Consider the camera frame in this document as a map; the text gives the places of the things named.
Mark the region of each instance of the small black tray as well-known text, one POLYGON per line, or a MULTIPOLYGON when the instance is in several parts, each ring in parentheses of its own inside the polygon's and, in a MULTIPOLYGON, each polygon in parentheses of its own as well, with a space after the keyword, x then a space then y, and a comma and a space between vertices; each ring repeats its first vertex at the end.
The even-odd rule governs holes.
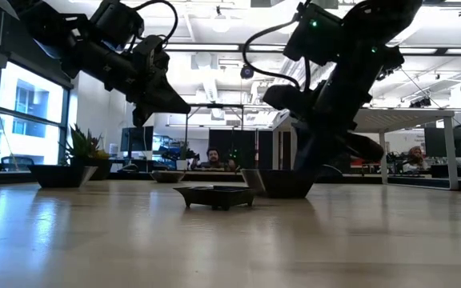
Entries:
POLYGON ((186 208, 191 203, 208 205, 217 210, 222 207, 227 211, 231 206, 247 204, 252 206, 254 202, 254 190, 247 187, 233 186, 202 186, 174 188, 184 197, 186 208))

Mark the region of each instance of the woman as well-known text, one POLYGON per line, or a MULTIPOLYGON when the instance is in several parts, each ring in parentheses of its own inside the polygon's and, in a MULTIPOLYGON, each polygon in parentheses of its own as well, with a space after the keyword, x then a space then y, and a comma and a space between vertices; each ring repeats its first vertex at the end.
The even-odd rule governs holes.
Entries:
POLYGON ((408 151, 408 160, 403 165, 403 172, 427 170, 428 168, 428 164, 426 164, 423 159, 423 152, 421 151, 421 147, 412 147, 410 151, 408 151))

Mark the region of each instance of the computer monitor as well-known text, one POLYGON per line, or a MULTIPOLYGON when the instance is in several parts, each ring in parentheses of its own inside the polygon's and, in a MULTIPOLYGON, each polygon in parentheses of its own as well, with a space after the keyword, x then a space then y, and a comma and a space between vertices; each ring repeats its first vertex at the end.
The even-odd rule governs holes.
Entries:
MULTIPOLYGON (((456 157, 461 157, 461 128, 454 129, 453 135, 455 136, 456 157)), ((444 129, 425 128, 424 141, 426 143, 426 156, 447 157, 444 129)))
POLYGON ((148 151, 152 150, 152 136, 154 127, 145 126, 140 128, 122 129, 122 139, 120 142, 120 151, 129 151, 129 142, 131 143, 130 151, 148 151))

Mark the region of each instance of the white column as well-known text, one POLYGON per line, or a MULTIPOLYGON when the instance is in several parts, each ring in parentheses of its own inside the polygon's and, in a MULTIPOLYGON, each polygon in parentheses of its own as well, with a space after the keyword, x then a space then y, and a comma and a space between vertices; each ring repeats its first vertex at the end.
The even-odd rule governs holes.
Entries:
POLYGON ((279 131, 273 130, 273 170, 279 169, 279 131))
POLYGON ((382 171, 382 184, 386 185, 387 181, 387 151, 385 147, 385 132, 380 132, 380 146, 383 148, 382 161, 380 162, 380 170, 382 171))
POLYGON ((455 136, 453 135, 453 118, 444 117, 444 135, 446 139, 447 168, 449 170, 449 189, 458 189, 458 171, 456 168, 455 136))
POLYGON ((295 128, 291 127, 291 169, 295 168, 295 157, 296 157, 296 144, 298 138, 296 137, 295 128))

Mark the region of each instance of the person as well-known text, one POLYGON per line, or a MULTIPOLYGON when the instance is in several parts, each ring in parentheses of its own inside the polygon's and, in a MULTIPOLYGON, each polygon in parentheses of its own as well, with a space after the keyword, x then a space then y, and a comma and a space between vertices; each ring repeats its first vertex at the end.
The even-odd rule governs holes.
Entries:
POLYGON ((423 159, 421 147, 415 146, 408 151, 408 160, 403 165, 403 172, 428 170, 428 164, 423 159))
POLYGON ((228 163, 220 162, 220 154, 216 148, 209 148, 206 152, 208 162, 202 162, 199 165, 198 159, 193 159, 191 163, 191 169, 195 170, 195 168, 202 168, 204 169, 214 169, 214 170, 225 170, 225 171, 234 171, 236 169, 236 165, 234 160, 229 160, 228 163))

